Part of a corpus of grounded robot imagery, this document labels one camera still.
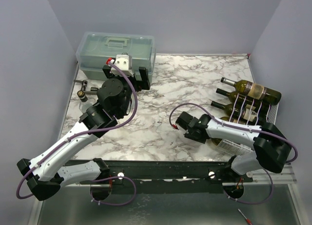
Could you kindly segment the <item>green wine bottle silver neck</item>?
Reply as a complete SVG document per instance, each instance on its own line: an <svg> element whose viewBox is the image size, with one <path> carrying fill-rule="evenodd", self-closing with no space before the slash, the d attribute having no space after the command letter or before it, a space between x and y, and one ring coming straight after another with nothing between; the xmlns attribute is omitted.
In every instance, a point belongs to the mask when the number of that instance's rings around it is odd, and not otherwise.
<svg viewBox="0 0 312 225"><path fill-rule="evenodd" d="M210 138L211 142L216 146L226 146L229 145L229 142L220 138Z"/></svg>

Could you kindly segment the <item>green wine bottle tan label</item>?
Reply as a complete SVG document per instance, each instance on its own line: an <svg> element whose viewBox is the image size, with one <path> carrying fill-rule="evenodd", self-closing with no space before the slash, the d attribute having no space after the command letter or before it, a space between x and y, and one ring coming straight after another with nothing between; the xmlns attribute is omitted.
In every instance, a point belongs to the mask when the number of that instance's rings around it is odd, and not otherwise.
<svg viewBox="0 0 312 225"><path fill-rule="evenodd" d="M235 118L231 118L230 117L221 117L220 119L224 120L224 121L227 121L227 122L232 122L232 123L238 123L238 124L246 124L246 122L244 120L238 120L238 119L235 119Z"/></svg>

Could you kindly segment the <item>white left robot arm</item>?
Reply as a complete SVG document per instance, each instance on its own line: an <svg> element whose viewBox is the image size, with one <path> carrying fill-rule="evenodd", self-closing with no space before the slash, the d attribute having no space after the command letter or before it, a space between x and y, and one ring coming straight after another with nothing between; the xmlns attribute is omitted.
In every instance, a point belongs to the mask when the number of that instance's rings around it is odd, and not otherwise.
<svg viewBox="0 0 312 225"><path fill-rule="evenodd" d="M137 92L150 89L148 70L139 68L141 79L130 74L130 67L108 63L103 67L108 77L97 91L97 101L86 109L72 129L53 146L37 157L21 159L17 167L22 182L39 201L54 196L62 187L83 181L104 183L110 169L101 158L67 166L80 150L110 130L128 124L137 112Z"/></svg>

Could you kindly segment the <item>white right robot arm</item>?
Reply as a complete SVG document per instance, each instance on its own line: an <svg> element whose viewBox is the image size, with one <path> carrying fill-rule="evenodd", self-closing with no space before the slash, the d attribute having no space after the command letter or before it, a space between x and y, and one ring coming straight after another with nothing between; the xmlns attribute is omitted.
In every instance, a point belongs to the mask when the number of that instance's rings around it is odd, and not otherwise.
<svg viewBox="0 0 312 225"><path fill-rule="evenodd" d="M203 114L199 119L182 112L175 122L187 131L185 137L200 143L207 139L223 139L250 147L253 151L230 160L224 176L235 182L249 171L265 169L280 173L291 151L285 136L272 123L243 125Z"/></svg>

